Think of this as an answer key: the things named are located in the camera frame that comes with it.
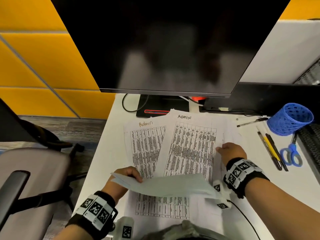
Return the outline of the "person's right hand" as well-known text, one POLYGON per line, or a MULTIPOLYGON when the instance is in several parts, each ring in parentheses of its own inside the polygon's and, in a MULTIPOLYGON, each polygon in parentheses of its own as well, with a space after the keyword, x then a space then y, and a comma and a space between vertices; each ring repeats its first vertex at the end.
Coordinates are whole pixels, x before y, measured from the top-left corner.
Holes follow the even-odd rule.
POLYGON ((224 144, 226 144, 226 154, 220 156, 225 166, 227 166, 228 162, 234 158, 247 159, 247 154, 240 145, 231 142, 224 144))

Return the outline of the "person's left hand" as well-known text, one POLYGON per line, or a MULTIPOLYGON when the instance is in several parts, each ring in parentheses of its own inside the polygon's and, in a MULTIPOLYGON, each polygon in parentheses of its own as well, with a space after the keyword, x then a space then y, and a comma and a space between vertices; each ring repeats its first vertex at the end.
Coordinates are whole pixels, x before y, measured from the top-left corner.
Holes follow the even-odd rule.
MULTIPOLYGON (((115 170, 114 173, 120 174, 119 169, 115 170)), ((113 178, 114 176, 110 176, 110 178, 108 179, 101 191, 110 195, 117 204, 118 201, 126 194, 128 190, 125 187, 113 182, 113 178)))

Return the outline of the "pale blue paper sheet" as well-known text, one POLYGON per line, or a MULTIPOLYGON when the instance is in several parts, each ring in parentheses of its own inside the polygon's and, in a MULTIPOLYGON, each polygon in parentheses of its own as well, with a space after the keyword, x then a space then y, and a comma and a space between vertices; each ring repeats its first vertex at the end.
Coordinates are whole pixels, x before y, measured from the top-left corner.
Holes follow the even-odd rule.
POLYGON ((138 182, 133 177, 111 173, 113 182, 136 193, 153 197, 189 197, 193 195, 217 199, 216 190, 201 173, 145 178, 138 182))

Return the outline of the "person's right forearm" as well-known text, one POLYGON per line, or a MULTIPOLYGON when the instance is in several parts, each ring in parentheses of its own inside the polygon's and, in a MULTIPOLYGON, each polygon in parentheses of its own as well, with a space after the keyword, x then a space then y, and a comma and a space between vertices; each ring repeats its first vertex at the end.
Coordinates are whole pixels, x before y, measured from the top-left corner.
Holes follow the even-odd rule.
POLYGON ((272 182, 252 179, 245 197, 275 240, 320 240, 320 213, 272 182))

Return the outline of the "printed table paper sheet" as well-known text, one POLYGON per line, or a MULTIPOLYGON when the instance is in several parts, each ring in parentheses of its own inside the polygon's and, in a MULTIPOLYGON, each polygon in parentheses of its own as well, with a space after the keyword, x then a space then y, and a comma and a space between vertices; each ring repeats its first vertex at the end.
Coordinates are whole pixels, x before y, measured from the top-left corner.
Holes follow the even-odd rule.
POLYGON ((129 191, 124 215, 134 220, 134 240, 183 220, 224 235, 222 210, 212 199, 198 196, 154 197, 129 191))
POLYGON ((168 116, 135 118, 123 126, 129 164, 143 179, 152 178, 166 131, 168 116))
POLYGON ((240 144, 236 123, 223 115, 174 109, 167 122, 154 177, 201 173, 211 184, 223 180, 226 169, 216 148, 240 144))

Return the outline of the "yellow pencil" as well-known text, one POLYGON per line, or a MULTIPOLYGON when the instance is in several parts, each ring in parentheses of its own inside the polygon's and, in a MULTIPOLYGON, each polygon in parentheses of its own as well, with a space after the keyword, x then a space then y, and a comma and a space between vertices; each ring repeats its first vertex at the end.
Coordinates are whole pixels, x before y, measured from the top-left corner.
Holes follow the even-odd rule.
POLYGON ((266 137, 266 134, 263 134, 263 133, 262 133, 262 137, 263 137, 263 139, 264 139, 264 141, 265 141, 265 143, 266 143, 266 146, 267 146, 269 152, 271 153, 272 157, 276 159, 277 164, 278 164, 278 166, 279 166, 279 169, 280 169, 280 170, 283 170, 283 166, 282 166, 282 163, 281 163, 281 161, 280 161, 280 158, 278 157, 276 151, 274 150, 274 148, 273 148, 273 146, 271 145, 270 141, 269 141, 268 138, 266 137))

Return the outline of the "black marker pen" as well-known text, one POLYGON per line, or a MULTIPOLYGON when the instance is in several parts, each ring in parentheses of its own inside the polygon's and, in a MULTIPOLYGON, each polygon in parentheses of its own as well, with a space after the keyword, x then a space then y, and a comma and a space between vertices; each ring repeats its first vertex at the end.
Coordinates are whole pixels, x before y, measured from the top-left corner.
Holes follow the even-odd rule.
POLYGON ((268 138, 268 140, 270 141, 272 147, 274 148, 275 152, 277 153, 278 157, 280 158, 280 161, 281 161, 281 163, 282 163, 283 169, 284 169, 286 172, 288 172, 289 170, 288 170, 286 164, 283 162, 282 157, 281 157, 281 155, 280 155, 280 153, 279 153, 279 151, 278 151, 278 149, 277 149, 277 147, 276 147, 276 145, 275 145, 272 137, 271 137, 270 134, 268 134, 268 133, 265 133, 265 134, 266 134, 266 137, 268 138))

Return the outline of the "black flat device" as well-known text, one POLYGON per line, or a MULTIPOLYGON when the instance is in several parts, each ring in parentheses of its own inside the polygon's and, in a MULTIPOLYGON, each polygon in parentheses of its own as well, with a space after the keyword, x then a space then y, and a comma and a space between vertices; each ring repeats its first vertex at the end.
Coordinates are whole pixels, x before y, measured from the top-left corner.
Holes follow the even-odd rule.
POLYGON ((287 103, 307 107, 320 120, 320 85, 239 82, 230 97, 206 98, 199 111, 271 117, 287 103))

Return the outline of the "black monitor stand base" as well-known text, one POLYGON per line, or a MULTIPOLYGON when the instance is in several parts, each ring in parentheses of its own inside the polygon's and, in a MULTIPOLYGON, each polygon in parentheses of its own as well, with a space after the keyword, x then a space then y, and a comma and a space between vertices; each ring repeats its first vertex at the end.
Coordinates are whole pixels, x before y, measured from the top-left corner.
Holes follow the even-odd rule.
POLYGON ((136 117, 150 118, 164 116, 171 109, 189 112, 189 101, 179 96, 140 95, 136 117))

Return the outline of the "blue mesh pen holder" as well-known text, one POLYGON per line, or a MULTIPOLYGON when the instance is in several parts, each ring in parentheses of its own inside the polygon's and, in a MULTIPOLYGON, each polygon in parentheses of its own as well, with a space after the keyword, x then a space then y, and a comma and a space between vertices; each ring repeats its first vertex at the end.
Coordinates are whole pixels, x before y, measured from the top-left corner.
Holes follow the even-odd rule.
POLYGON ((289 136, 313 121, 314 115, 308 108, 297 103, 287 103, 266 123, 272 133, 289 136))

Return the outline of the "black mesh organiser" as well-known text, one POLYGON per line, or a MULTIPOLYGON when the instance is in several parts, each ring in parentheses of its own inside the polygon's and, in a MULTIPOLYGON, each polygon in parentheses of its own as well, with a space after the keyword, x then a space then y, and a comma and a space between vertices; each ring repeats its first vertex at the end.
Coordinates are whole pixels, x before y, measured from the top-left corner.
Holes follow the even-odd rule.
POLYGON ((298 144, 320 185, 320 123, 311 123, 297 132, 298 144))

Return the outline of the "grey office chair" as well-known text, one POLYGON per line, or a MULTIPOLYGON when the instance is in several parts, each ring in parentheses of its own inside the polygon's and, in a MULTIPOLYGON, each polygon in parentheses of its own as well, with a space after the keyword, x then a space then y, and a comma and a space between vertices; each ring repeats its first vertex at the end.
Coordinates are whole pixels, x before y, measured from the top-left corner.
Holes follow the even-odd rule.
POLYGON ((69 154, 44 148, 16 148, 0 154, 0 240, 43 240, 59 202, 74 211, 70 165, 84 146, 69 154))

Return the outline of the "white partition panel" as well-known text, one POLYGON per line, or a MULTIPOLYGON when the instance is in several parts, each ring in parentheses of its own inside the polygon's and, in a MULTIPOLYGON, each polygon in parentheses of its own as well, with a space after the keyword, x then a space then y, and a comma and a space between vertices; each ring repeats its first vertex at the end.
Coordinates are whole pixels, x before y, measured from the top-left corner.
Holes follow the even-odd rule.
POLYGON ((240 82, 291 84, 320 58, 319 20, 278 20, 240 82))

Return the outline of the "black computer monitor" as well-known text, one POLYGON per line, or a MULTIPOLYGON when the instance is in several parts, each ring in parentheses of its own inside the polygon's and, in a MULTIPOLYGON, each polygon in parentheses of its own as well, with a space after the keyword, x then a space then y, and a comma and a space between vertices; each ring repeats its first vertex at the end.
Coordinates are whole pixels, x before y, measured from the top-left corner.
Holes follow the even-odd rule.
POLYGON ((51 0, 102 92, 229 96, 290 0, 51 0))

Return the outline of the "blue-handled scissors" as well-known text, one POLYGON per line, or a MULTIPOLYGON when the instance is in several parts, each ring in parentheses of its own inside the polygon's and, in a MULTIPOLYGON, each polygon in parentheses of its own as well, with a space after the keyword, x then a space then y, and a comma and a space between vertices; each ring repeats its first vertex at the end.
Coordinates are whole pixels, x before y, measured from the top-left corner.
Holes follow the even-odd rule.
POLYGON ((287 148, 283 148, 280 150, 281 159, 286 166, 302 167, 303 165, 301 155, 297 151, 296 141, 297 132, 293 134, 292 141, 287 146, 287 148))

